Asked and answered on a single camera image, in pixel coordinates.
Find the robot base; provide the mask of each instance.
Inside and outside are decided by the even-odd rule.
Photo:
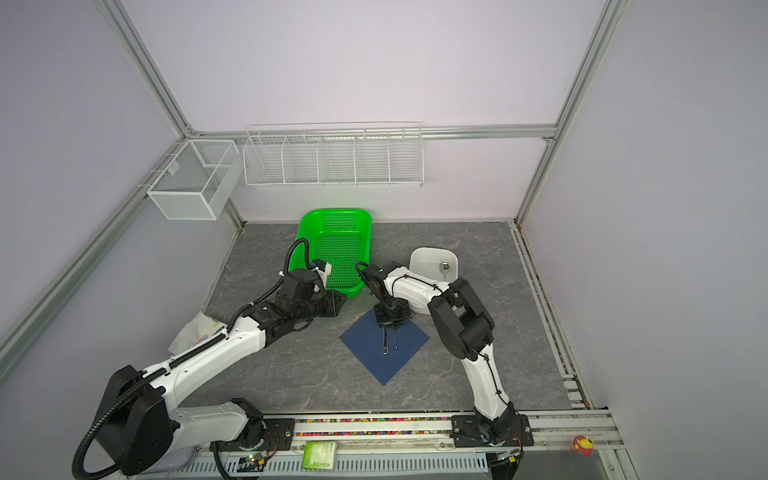
[[[277,443],[278,450],[290,450],[290,443],[293,440],[293,427],[296,425],[295,419],[264,419],[266,430],[263,432],[264,443],[259,446],[259,450],[268,452],[275,448]],[[222,452],[244,452],[242,442],[236,439],[231,442],[221,442],[219,450]]]
[[[517,412],[511,412],[512,417],[509,424],[497,435],[488,434],[492,430],[493,422],[475,413],[474,415],[454,415],[451,417],[451,426],[453,433],[451,438],[457,447],[482,447],[488,445],[517,446],[518,437],[523,447],[533,445],[533,435],[531,426],[528,424],[528,417]]]

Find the white wire basket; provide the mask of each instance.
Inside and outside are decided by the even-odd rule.
[[[419,129],[386,133],[250,135],[243,146],[251,187],[421,186]]]
[[[243,174],[232,140],[188,140],[147,193],[169,220],[216,220]]]

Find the navy blue mat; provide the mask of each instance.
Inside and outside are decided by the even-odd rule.
[[[339,338],[364,367],[379,380],[386,383],[408,363],[412,356],[427,343],[429,337],[410,319],[398,329],[387,329],[389,353],[382,353],[382,329],[376,324],[376,315],[370,310],[361,316]]]

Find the green plastic basket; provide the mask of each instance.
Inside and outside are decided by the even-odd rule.
[[[310,260],[333,265],[326,287],[357,296],[362,281],[355,263],[368,263],[371,255],[371,215],[357,209],[313,210],[301,219],[296,238],[310,241]],[[304,245],[299,245],[290,269],[304,268]]]

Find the mounting plate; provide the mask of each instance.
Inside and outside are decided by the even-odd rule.
[[[484,442],[480,438],[480,428],[476,415],[454,415],[451,417],[451,427],[451,438],[457,447],[489,446],[487,441]],[[533,445],[533,434],[531,434],[531,426],[528,423],[527,416],[516,412],[512,419],[511,432],[518,434],[522,446],[529,447]],[[509,434],[509,437],[503,443],[503,445],[509,446],[516,446],[517,444],[518,440],[512,433]]]
[[[266,433],[264,433],[264,443],[258,448],[259,450],[272,451],[275,448],[275,442],[277,442],[278,450],[290,450],[290,442],[293,440],[293,427],[296,424],[295,419],[264,419],[266,423]],[[222,452],[246,452],[242,450],[240,444],[233,440],[232,442],[221,442],[220,448]]]

